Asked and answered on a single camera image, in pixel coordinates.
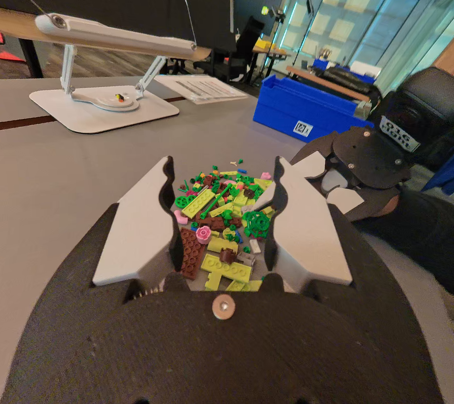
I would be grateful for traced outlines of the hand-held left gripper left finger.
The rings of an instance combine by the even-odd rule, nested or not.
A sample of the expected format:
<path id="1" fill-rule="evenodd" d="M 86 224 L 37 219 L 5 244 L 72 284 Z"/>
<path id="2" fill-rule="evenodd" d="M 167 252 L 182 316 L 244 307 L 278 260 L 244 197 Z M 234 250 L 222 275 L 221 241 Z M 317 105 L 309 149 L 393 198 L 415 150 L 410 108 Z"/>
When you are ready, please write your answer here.
<path id="1" fill-rule="evenodd" d="M 165 156 L 118 201 L 93 283 L 137 280 L 160 286 L 183 263 L 183 243 L 175 214 L 173 157 Z"/>

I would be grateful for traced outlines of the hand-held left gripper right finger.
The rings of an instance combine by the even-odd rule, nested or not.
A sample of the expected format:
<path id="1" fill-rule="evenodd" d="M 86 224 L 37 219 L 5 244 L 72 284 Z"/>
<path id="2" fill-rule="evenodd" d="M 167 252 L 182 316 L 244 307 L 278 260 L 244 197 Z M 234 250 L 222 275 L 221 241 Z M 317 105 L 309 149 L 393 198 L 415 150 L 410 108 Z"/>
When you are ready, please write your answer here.
<path id="1" fill-rule="evenodd" d="M 326 200 L 284 157 L 275 158 L 276 212 L 264 245 L 269 272 L 294 292 L 315 280 L 349 286 L 353 277 Z"/>

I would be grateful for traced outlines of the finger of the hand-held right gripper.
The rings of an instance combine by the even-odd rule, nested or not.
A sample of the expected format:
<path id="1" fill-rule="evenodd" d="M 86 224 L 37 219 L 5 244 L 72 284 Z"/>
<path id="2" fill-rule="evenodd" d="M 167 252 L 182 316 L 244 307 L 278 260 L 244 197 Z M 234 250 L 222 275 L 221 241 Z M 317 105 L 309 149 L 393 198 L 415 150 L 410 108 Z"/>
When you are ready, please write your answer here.
<path id="1" fill-rule="evenodd" d="M 326 159 L 321 153 L 312 153 L 292 165 L 292 169 L 299 177 L 313 180 L 326 173 Z"/>
<path id="2" fill-rule="evenodd" d="M 365 201 L 356 191 L 338 186 L 326 195 L 326 202 L 335 205 L 346 215 Z"/>

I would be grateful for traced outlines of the black green round toy piece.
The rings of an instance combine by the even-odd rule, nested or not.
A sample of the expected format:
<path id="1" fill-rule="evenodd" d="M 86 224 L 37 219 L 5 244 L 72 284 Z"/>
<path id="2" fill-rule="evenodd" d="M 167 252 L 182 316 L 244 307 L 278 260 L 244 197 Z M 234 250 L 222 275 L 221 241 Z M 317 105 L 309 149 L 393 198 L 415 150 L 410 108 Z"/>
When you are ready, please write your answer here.
<path id="1" fill-rule="evenodd" d="M 243 214 L 242 224 L 247 237 L 263 238 L 268 237 L 268 230 L 271 219 L 261 211 L 250 211 Z"/>

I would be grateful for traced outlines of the pile of colourful toy bricks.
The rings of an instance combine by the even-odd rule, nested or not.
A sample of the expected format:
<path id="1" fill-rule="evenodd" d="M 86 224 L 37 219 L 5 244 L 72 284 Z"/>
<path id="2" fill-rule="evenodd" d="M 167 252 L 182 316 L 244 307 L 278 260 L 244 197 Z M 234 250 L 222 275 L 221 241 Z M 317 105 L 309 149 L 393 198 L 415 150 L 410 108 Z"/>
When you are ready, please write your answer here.
<path id="1" fill-rule="evenodd" d="M 275 185 L 268 172 L 255 177 L 238 173 L 243 163 L 231 166 L 213 166 L 178 188 L 174 214 L 184 246 L 179 273 L 205 291 L 257 292 L 266 274 L 266 239 L 247 237 L 241 218 L 261 211 L 272 219 Z"/>

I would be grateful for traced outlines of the person's right forearm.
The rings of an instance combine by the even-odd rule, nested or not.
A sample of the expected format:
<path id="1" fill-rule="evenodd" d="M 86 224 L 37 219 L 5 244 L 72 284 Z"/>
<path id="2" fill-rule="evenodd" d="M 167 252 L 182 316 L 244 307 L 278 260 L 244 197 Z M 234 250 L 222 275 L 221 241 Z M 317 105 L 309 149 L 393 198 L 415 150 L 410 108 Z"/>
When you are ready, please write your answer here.
<path id="1" fill-rule="evenodd" d="M 454 206 L 437 197 L 402 190 L 389 214 L 353 222 L 429 271 L 454 293 Z"/>

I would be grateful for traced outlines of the person's right hand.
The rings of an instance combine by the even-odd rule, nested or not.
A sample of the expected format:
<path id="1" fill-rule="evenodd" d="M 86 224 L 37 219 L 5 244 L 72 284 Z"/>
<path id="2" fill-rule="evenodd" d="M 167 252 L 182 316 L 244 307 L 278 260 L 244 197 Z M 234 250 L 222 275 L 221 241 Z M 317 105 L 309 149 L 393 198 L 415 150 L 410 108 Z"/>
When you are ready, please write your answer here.
<path id="1" fill-rule="evenodd" d="M 397 208 L 399 200 L 400 200 L 400 195 L 393 196 L 388 201 L 388 203 L 383 207 L 383 209 L 380 211 L 378 216 L 384 216 L 384 215 L 387 215 L 387 214 L 393 212 Z"/>

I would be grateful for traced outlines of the blue plastic bin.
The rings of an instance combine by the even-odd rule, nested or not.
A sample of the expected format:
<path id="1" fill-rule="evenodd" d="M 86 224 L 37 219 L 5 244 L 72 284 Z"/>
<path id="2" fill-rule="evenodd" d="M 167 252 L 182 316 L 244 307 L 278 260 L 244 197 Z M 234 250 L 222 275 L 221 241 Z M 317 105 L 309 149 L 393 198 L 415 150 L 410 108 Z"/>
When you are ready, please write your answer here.
<path id="1" fill-rule="evenodd" d="M 262 83 L 253 120 L 307 143 L 352 126 L 373 128 L 355 109 L 352 101 L 272 75 Z"/>

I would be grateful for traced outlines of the blue jacket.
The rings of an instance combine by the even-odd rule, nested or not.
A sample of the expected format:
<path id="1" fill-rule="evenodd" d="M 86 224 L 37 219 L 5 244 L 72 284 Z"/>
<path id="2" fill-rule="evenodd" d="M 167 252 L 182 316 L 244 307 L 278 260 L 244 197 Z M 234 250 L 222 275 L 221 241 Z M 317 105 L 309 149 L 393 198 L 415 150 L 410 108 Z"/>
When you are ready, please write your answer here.
<path id="1" fill-rule="evenodd" d="M 421 191 L 428 191 L 432 188 L 440 188 L 448 196 L 454 193 L 454 156 L 448 159 L 442 167 L 423 186 Z"/>

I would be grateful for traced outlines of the black bag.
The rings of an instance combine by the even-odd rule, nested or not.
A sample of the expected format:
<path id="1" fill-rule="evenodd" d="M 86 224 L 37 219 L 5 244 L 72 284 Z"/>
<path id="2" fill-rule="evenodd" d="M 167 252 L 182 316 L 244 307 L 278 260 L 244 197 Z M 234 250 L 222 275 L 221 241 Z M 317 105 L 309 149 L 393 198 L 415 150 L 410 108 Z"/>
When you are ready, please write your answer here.
<path id="1" fill-rule="evenodd" d="M 316 75 L 324 80 L 369 97 L 372 97 L 372 95 L 381 95 L 380 90 L 374 84 L 364 82 L 352 72 L 340 66 L 332 66 L 324 71 L 318 71 Z"/>

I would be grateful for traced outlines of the wooden top background desk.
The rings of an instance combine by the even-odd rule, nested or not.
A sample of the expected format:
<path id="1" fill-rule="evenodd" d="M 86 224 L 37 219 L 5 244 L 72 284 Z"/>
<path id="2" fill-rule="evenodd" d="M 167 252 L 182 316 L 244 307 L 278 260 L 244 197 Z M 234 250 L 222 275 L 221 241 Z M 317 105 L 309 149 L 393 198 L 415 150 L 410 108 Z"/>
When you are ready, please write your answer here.
<path id="1" fill-rule="evenodd" d="M 317 77 L 308 70 L 300 69 L 293 66 L 287 66 L 286 70 L 291 75 L 292 79 L 294 79 L 295 77 L 303 78 L 305 84 L 310 82 L 312 84 L 316 84 L 323 87 L 323 90 L 330 89 L 332 91 L 335 91 L 336 93 L 349 96 L 350 98 L 359 101 L 369 102 L 371 100 L 370 97 L 365 94 L 359 93 L 355 90 L 348 89 L 346 87 L 343 87 L 342 85 L 325 80 L 321 77 Z"/>

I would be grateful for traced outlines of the white printed sheet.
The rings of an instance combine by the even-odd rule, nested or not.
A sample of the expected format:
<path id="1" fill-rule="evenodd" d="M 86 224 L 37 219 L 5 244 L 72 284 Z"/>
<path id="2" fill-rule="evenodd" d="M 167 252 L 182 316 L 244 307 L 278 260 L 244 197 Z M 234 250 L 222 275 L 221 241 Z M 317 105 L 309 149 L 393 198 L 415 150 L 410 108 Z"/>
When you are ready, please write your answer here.
<path id="1" fill-rule="evenodd" d="M 154 79 L 196 105 L 243 100 L 248 96 L 208 75 L 158 75 Z"/>

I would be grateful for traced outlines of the black office chair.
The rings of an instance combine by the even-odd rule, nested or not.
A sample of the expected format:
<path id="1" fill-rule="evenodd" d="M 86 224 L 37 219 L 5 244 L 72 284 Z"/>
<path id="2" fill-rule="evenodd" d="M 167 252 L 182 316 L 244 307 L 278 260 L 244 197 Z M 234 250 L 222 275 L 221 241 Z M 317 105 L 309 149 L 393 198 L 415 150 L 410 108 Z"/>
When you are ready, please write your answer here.
<path id="1" fill-rule="evenodd" d="M 253 48 L 262 33 L 264 23 L 250 16 L 241 32 L 236 49 L 233 52 L 225 49 L 213 49 L 208 60 L 193 62 L 195 70 L 225 80 L 227 83 L 238 77 L 244 78 L 247 66 L 253 59 Z"/>

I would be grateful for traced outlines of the black light stand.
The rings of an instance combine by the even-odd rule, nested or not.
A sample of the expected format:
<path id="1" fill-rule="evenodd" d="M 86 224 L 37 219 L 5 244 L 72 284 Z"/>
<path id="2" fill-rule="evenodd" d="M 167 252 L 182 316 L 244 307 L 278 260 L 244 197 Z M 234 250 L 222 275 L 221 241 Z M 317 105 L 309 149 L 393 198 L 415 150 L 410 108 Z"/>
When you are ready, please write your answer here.
<path id="1" fill-rule="evenodd" d="M 271 45 L 270 45 L 270 50 L 273 50 L 273 49 L 275 49 L 276 38 L 279 34 L 281 26 L 285 22 L 286 14 L 279 7 L 272 6 L 270 9 L 269 15 L 271 18 L 274 19 L 274 21 L 276 23 L 275 31 L 274 31 L 273 38 L 271 40 Z"/>
<path id="2" fill-rule="evenodd" d="M 307 24 L 307 27 L 306 27 L 306 31 L 305 31 L 305 33 L 303 35 L 303 38 L 302 38 L 301 43 L 300 43 L 300 46 L 298 48 L 296 57 L 298 57 L 299 53 L 301 52 L 301 50 L 303 48 L 304 42 L 305 42 L 305 40 L 306 40 L 306 38 L 308 36 L 308 33 L 310 31 L 310 28 L 311 28 L 311 25 L 312 25 L 313 20 L 315 18 L 315 10 L 314 10 L 314 6 L 313 6 L 312 0 L 306 0 L 306 8 L 307 8 L 307 13 L 308 13 L 309 20 L 308 20 L 308 24 Z"/>

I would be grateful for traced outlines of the black monitor yellow sticker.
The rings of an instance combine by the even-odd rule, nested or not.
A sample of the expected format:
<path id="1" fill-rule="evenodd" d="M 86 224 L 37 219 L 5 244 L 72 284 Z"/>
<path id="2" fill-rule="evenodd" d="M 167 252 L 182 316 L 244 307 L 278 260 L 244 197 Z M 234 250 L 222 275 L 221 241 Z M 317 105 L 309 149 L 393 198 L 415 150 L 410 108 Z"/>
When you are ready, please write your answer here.
<path id="1" fill-rule="evenodd" d="M 262 34 L 270 36 L 275 24 L 275 18 L 270 15 L 272 8 L 278 9 L 283 0 L 234 0 L 234 32 L 242 32 L 248 19 L 252 16 L 262 22 Z"/>

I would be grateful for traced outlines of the wooden shelf board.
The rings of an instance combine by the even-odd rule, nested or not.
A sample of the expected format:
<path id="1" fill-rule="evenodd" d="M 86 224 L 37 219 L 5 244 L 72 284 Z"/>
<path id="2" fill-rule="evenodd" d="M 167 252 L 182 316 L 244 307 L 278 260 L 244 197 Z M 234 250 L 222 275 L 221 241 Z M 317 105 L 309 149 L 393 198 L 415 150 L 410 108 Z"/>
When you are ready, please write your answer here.
<path id="1" fill-rule="evenodd" d="M 129 46 L 126 44 L 106 44 L 94 40 L 72 39 L 58 36 L 49 36 L 42 33 L 35 25 L 35 15 L 9 10 L 0 9 L 0 31 L 4 34 L 21 39 L 30 39 L 33 41 L 73 44 L 78 47 L 89 47 L 96 49 L 130 52 L 142 55 L 163 55 L 169 58 L 178 58 L 184 60 L 198 61 L 207 58 L 212 49 L 198 47 L 191 52 L 182 53 L 176 50 L 159 50 L 155 47 L 146 48 L 144 45 Z"/>

